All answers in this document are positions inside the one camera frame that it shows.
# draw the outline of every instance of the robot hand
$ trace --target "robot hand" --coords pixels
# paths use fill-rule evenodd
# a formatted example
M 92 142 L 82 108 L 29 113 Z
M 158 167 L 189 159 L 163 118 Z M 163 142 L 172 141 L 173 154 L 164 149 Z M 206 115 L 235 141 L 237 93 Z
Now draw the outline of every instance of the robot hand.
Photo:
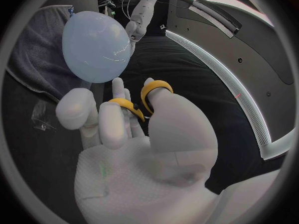
M 145 86 L 152 81 L 148 79 Z M 120 78 L 113 80 L 113 98 L 130 100 Z M 123 112 L 118 103 L 100 106 L 98 124 L 103 145 L 79 155 L 75 178 L 76 202 L 89 224 L 190 224 L 198 217 L 204 220 L 217 197 L 204 187 L 217 157 L 217 145 L 203 145 L 204 138 L 197 140 L 197 148 L 189 145 L 198 138 L 194 132 L 207 131 L 202 124 L 193 124 L 196 117 L 202 117 L 200 109 L 164 88 L 150 91 L 148 98 L 154 109 L 150 139 L 136 117 Z M 161 107 L 159 102 L 167 100 L 172 105 Z M 201 173 L 191 184 L 184 175 L 190 172 Z
M 135 43 L 140 41 L 147 32 L 156 1 L 141 0 L 133 10 L 131 21 L 126 26 L 126 31 L 131 40 L 131 55 L 134 53 Z

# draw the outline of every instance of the balloon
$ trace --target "balloon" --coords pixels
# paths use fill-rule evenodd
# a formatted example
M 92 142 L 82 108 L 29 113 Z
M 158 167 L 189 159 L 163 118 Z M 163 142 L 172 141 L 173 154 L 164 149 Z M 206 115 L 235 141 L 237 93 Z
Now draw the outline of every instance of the balloon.
M 131 45 L 125 29 L 113 18 L 93 11 L 73 14 L 62 34 L 67 66 L 82 80 L 103 83 L 128 65 Z

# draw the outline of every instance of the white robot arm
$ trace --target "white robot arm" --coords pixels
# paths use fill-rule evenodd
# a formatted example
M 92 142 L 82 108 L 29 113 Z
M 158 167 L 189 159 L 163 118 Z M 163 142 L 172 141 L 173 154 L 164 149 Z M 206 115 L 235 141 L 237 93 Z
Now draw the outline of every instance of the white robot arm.
M 141 0 L 133 10 L 131 21 L 126 26 L 126 32 L 131 40 L 131 55 L 134 53 L 135 43 L 140 41 L 147 32 L 156 2 L 157 0 Z

